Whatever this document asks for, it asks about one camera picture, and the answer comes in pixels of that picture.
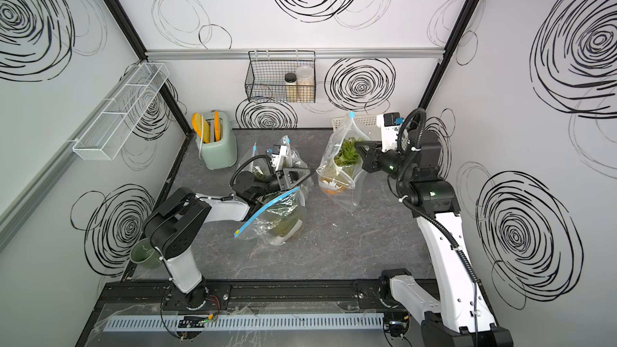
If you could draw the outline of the pineapple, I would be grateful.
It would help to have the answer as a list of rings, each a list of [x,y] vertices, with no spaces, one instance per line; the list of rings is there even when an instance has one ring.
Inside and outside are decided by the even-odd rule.
[[[319,186],[326,194],[336,195],[355,187],[355,178],[362,170],[362,159],[354,143],[358,138],[345,138],[334,156],[318,168]]]

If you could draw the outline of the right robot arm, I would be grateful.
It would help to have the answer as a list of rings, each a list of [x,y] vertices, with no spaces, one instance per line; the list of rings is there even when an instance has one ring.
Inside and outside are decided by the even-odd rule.
[[[511,333],[499,326],[473,270],[456,192],[440,176],[440,138],[426,123],[421,108],[405,118],[396,112],[382,114],[377,118],[381,139],[355,145],[363,170],[386,173],[398,202],[416,219],[440,295],[433,297],[408,272],[390,270],[382,275],[386,296],[419,323],[426,346],[511,346]]]

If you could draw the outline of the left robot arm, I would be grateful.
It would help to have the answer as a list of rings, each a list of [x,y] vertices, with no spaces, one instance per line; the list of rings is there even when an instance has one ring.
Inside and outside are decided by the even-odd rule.
[[[202,225],[238,222],[236,239],[260,238],[273,246],[284,244],[302,228],[305,191],[301,186],[310,180],[312,171],[305,166],[285,166],[281,154],[260,158],[266,163],[265,174],[250,171],[258,158],[249,158],[231,177],[232,194],[210,196],[179,188],[145,221],[143,233],[190,311],[219,302],[210,294],[191,250]]]

